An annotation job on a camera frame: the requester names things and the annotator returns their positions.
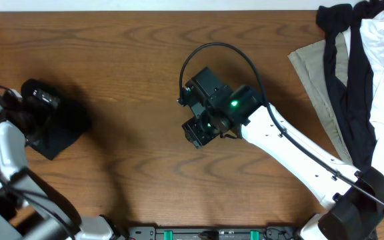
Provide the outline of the black polo shirt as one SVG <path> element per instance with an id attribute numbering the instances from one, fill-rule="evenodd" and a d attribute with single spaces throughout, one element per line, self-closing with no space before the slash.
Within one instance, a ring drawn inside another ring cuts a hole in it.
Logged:
<path id="1" fill-rule="evenodd" d="M 21 96 L 23 110 L 34 127 L 31 147 L 48 160 L 56 158 L 92 126 L 84 105 L 42 81 L 24 82 Z"/>

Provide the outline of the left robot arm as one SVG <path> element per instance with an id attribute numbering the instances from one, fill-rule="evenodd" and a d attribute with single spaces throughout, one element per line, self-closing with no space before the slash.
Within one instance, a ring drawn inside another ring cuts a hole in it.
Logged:
<path id="1" fill-rule="evenodd" d="M 104 216 L 82 217 L 27 164 L 27 138 L 0 96 L 0 239 L 119 239 Z"/>

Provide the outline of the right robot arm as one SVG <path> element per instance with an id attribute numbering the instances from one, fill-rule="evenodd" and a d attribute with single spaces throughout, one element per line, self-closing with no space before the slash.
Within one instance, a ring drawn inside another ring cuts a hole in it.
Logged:
<path id="1" fill-rule="evenodd" d="M 369 239 L 384 219 L 384 175 L 332 156 L 296 130 L 249 86 L 183 88 L 179 103 L 194 117 L 183 124 L 197 148 L 227 131 L 264 150 L 312 192 L 326 213 L 303 226 L 302 239 Z"/>

